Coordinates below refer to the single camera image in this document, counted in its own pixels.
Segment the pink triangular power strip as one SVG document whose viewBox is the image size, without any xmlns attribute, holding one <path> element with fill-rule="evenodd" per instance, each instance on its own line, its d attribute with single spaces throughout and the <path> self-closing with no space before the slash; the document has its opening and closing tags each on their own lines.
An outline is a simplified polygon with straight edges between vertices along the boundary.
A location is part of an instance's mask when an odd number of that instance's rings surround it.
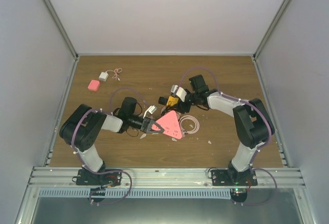
<svg viewBox="0 0 329 224">
<path fill-rule="evenodd" d="M 183 137 L 176 111 L 172 110 L 156 121 L 163 128 L 163 134 L 174 139 Z"/>
</svg>

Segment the yellow cube socket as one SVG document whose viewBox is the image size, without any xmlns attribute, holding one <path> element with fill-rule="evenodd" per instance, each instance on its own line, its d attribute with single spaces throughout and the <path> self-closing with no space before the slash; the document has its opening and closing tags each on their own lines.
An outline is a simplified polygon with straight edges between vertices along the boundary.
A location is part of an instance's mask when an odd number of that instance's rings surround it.
<svg viewBox="0 0 329 224">
<path fill-rule="evenodd" d="M 166 107 L 172 107 L 172 106 L 176 105 L 178 102 L 179 102 L 178 97 L 169 96 L 167 103 L 166 103 Z"/>
</svg>

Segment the white USB charger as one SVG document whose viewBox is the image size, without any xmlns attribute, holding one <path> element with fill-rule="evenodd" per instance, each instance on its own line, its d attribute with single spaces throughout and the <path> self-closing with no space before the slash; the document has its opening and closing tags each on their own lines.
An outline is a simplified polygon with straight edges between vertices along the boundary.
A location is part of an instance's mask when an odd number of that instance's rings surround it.
<svg viewBox="0 0 329 224">
<path fill-rule="evenodd" d="M 99 81 L 105 82 L 108 78 L 108 73 L 107 72 L 101 72 L 99 75 Z"/>
</svg>

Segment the pink rectangular plug adapter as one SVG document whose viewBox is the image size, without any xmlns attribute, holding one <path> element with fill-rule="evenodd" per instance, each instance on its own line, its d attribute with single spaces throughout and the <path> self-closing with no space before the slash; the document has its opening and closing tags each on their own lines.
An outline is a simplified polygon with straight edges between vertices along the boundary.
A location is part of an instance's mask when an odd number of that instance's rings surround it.
<svg viewBox="0 0 329 224">
<path fill-rule="evenodd" d="M 100 87 L 100 81 L 98 80 L 91 80 L 87 89 L 90 91 L 97 91 Z"/>
</svg>

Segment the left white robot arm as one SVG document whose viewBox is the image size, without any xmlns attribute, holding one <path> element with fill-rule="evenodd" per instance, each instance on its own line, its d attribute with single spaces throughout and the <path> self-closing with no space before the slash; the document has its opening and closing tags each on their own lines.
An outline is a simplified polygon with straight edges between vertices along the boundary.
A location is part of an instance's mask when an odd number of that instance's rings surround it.
<svg viewBox="0 0 329 224">
<path fill-rule="evenodd" d="M 95 141 L 101 130 L 122 134 L 134 128 L 145 134 L 163 133 L 165 130 L 155 120 L 135 114 L 137 100 L 126 97 L 121 107 L 112 115 L 81 104 L 60 128 L 60 137 L 68 144 L 88 172 L 95 185 L 106 179 L 105 162 L 99 156 Z"/>
</svg>

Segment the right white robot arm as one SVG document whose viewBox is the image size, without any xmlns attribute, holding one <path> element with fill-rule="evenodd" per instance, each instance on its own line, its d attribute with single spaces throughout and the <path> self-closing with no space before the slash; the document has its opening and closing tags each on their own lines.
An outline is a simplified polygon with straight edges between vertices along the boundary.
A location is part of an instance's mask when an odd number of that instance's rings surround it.
<svg viewBox="0 0 329 224">
<path fill-rule="evenodd" d="M 189 82 L 192 92 L 179 85 L 171 88 L 171 94 L 179 98 L 178 107 L 186 112 L 192 105 L 203 106 L 205 110 L 218 110 L 234 119 L 240 144 L 228 164 L 227 177 L 232 185 L 240 185 L 251 174 L 259 150 L 271 141 L 275 133 L 269 114 L 260 99 L 238 99 L 218 89 L 209 89 L 202 75 L 191 77 Z"/>
</svg>

